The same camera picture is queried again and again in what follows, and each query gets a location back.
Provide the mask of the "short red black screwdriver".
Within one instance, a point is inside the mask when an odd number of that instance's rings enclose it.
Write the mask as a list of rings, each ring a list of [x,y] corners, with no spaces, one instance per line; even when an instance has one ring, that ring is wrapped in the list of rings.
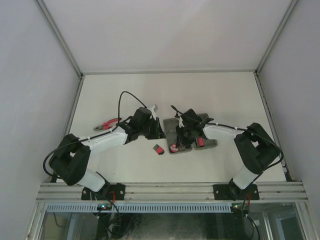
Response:
[[[199,148],[202,148],[202,147],[205,146],[205,144],[204,144],[204,139],[203,139],[203,138],[201,138],[201,137],[198,137],[198,138],[197,138],[197,146],[198,146]]]

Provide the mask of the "grey plastic tool case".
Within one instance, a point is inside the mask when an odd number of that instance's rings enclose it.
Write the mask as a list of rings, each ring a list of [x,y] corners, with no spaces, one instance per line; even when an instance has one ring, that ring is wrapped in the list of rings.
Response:
[[[192,150],[206,150],[218,146],[216,139],[207,139],[199,128],[187,125],[188,121],[168,118],[163,121],[168,151],[172,155],[187,153]]]

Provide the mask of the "black tape roll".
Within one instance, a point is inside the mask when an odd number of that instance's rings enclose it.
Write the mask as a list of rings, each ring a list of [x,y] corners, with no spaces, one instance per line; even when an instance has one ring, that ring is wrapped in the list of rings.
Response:
[[[171,153],[176,153],[179,151],[179,149],[177,148],[176,144],[173,143],[172,145],[170,145],[169,150]]]

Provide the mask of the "red hex key set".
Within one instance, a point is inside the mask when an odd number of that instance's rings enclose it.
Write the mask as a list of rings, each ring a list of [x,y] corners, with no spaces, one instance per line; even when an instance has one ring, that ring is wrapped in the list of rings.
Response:
[[[154,145],[152,148],[158,155],[163,155],[165,153],[165,150],[159,146],[158,144]]]

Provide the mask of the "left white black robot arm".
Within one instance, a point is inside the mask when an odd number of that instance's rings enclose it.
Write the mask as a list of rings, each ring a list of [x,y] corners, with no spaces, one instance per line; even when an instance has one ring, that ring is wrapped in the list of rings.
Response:
[[[140,136],[148,140],[164,139],[166,136],[156,117],[157,110],[157,105],[140,107],[133,116],[109,130],[83,139],[68,134],[46,157],[45,162],[68,186],[83,186],[90,189],[98,200],[104,200],[109,196],[110,183],[88,167],[91,158],[107,149],[129,144]]]

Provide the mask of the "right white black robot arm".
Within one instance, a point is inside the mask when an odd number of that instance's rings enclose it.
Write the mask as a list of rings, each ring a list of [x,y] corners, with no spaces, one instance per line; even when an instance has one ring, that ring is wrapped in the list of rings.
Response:
[[[228,196],[240,200],[247,195],[251,185],[268,169],[284,159],[282,149],[271,139],[259,123],[246,128],[229,126],[207,117],[202,119],[193,109],[181,112],[173,105],[179,118],[176,127],[176,148],[186,147],[199,139],[222,141],[233,139],[242,160],[242,168],[228,183]]]

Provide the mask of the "red black pliers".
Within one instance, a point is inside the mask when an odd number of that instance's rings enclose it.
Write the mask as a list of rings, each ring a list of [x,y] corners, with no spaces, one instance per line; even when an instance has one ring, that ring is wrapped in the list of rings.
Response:
[[[112,127],[115,127],[116,124],[118,123],[118,118],[113,118],[113,119],[110,119],[106,122],[104,122],[103,124],[99,125],[99,126],[96,126],[93,130],[94,131],[105,131],[105,130],[109,130],[111,129]]]

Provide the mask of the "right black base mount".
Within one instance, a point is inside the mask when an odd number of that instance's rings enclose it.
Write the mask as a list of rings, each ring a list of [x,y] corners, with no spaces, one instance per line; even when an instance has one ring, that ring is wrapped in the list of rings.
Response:
[[[214,199],[218,201],[244,200],[248,195],[250,195],[251,200],[260,199],[258,186],[256,184],[251,184],[245,189],[240,189],[237,186],[231,186],[229,184],[214,184],[213,194]]]

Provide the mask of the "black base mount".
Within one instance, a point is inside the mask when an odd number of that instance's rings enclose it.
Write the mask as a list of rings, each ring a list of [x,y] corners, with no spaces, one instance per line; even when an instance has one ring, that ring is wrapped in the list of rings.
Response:
[[[258,186],[256,184],[251,184],[245,189],[240,189],[237,186],[231,186],[229,184],[214,184],[213,194],[214,199],[218,201],[244,200],[248,195],[250,195],[251,200],[260,199]]]
[[[103,186],[98,192],[93,192],[87,187],[84,187],[81,193],[83,201],[123,201],[125,199],[126,186],[121,183],[109,184]]]

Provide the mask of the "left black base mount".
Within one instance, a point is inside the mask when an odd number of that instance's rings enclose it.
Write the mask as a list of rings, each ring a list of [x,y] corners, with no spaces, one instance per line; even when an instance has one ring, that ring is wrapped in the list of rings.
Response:
[[[126,186],[121,183],[109,184],[103,186],[98,192],[93,192],[87,187],[84,187],[81,193],[83,201],[123,201],[125,199]]]

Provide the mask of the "aluminium front rail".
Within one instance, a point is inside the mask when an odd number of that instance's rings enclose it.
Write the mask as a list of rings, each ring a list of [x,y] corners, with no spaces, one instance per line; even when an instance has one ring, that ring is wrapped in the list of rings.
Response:
[[[106,199],[117,203],[231,203],[223,198],[227,190],[218,188],[217,182],[198,183],[122,183],[112,184],[106,193],[95,195],[80,185],[65,183],[41,184],[37,202],[103,203]],[[240,195],[238,202],[250,195],[252,203],[306,202],[308,197],[302,182],[257,182]]]

